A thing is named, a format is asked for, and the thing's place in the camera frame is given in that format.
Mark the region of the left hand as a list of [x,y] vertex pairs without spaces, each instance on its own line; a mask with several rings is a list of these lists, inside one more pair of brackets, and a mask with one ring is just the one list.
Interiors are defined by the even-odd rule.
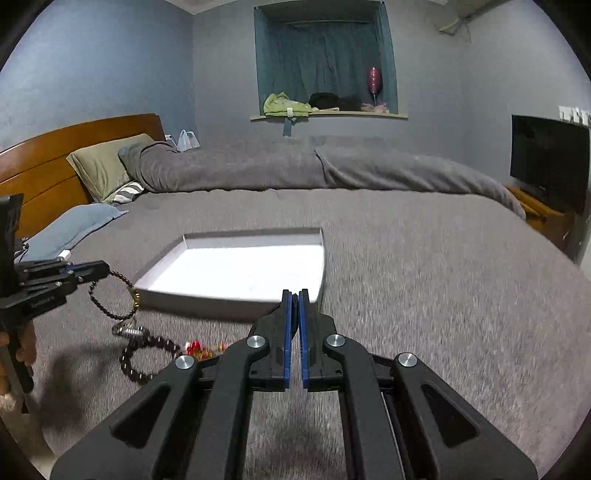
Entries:
[[29,394],[34,388],[31,367],[37,358],[36,332],[29,321],[11,333],[1,333],[1,348],[14,348],[7,361],[1,359],[1,395],[16,389]]

